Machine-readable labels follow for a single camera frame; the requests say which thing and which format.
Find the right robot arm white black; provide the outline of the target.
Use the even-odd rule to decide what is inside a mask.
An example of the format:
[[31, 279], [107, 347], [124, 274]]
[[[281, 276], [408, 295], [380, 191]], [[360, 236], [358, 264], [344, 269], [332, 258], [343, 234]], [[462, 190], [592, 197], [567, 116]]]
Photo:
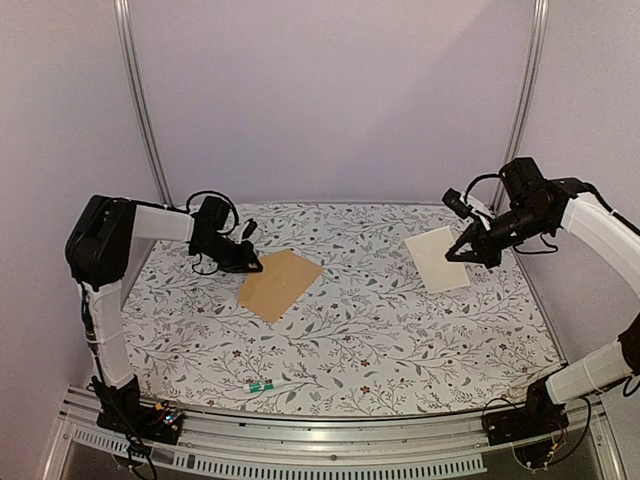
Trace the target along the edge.
[[[503, 250], [563, 230], [590, 247], [633, 291], [639, 289], [639, 230], [594, 185], [573, 177], [547, 179], [531, 157], [513, 159], [494, 176], [509, 198], [508, 211], [497, 217], [472, 206], [467, 192], [444, 194], [447, 207], [472, 221], [446, 252], [447, 261], [497, 267]], [[633, 321], [616, 340], [529, 385], [517, 427], [537, 436], [554, 422], [555, 406], [638, 374], [639, 323]]]

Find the brown kraft envelope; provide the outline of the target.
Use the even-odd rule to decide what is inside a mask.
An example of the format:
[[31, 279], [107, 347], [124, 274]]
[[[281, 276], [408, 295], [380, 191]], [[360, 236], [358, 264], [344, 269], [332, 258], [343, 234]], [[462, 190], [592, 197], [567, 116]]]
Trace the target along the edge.
[[263, 271], [248, 274], [236, 298], [269, 324], [276, 323], [324, 270], [291, 250], [264, 256], [261, 263]]

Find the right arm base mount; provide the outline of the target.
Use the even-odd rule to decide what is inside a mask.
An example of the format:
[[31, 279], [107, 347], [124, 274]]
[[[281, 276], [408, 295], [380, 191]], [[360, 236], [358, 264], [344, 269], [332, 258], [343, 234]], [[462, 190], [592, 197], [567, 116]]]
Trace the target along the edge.
[[482, 428], [491, 446], [564, 430], [568, 416], [560, 405], [522, 406], [483, 413]]

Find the green white glue stick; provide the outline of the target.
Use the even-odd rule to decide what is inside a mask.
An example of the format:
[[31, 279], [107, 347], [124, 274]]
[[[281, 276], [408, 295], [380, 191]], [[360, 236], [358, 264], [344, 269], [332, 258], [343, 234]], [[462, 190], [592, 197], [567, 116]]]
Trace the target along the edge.
[[247, 383], [243, 386], [245, 393], [259, 393], [274, 390], [284, 383], [282, 379], [268, 379]]

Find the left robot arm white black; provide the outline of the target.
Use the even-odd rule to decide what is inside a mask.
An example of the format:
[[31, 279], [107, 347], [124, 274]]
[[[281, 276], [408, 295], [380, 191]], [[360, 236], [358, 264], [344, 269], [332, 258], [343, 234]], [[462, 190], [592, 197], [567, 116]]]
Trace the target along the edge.
[[249, 241], [256, 228], [252, 219], [241, 223], [231, 199], [214, 190], [192, 194], [182, 209], [91, 197], [67, 240], [65, 258], [78, 285], [85, 339], [102, 387], [120, 391], [136, 383], [121, 316], [132, 241], [181, 242], [189, 255], [211, 259], [216, 273], [260, 273], [263, 266]]

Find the cream letter paper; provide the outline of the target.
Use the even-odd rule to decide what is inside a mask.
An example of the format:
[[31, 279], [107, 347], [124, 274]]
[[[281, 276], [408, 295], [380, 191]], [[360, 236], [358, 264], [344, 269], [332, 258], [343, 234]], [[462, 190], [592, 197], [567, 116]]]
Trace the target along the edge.
[[428, 293], [470, 286], [465, 266], [445, 258], [454, 245], [449, 226], [408, 237], [404, 243]]

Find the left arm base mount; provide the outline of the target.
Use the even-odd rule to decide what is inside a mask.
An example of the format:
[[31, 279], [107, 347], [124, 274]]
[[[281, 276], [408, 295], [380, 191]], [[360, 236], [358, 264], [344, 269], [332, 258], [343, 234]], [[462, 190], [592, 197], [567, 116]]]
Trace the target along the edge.
[[176, 445], [182, 432], [183, 412], [175, 407], [135, 405], [133, 408], [102, 407], [97, 425], [138, 439]]

